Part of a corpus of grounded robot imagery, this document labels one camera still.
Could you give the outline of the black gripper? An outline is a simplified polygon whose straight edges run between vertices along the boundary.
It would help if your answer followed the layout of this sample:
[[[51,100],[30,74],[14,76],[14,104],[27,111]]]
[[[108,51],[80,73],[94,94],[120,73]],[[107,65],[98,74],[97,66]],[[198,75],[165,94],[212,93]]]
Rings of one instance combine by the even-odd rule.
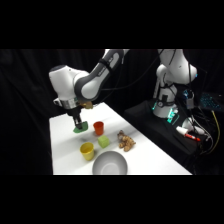
[[[74,120],[74,124],[75,124],[75,128],[79,128],[79,129],[82,129],[83,126],[82,126],[82,119],[80,117],[80,113],[81,113],[81,110],[83,109],[82,106],[77,106],[73,109],[68,109],[67,110],[67,114],[69,116],[72,116],[73,117],[73,120]]]

